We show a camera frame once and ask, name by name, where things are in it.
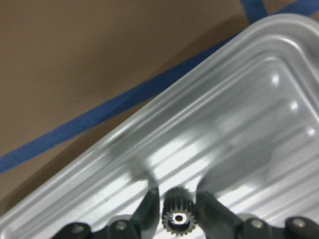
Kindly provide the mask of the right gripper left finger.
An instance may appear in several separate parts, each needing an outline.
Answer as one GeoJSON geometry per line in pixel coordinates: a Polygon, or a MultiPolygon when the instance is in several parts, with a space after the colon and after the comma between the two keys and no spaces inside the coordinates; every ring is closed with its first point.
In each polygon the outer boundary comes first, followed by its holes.
{"type": "Polygon", "coordinates": [[[61,229],[62,239],[152,239],[160,220],[158,187],[148,190],[129,219],[113,221],[93,232],[86,223],[74,222],[61,229]]]}

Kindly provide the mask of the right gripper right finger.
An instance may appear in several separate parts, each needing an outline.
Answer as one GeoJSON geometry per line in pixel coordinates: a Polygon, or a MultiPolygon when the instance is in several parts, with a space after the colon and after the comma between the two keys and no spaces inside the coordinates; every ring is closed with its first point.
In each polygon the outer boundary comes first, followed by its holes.
{"type": "Polygon", "coordinates": [[[196,193],[197,223],[207,239],[317,239],[319,225],[305,217],[289,217],[282,228],[260,218],[243,220],[208,192],[196,193]]]}

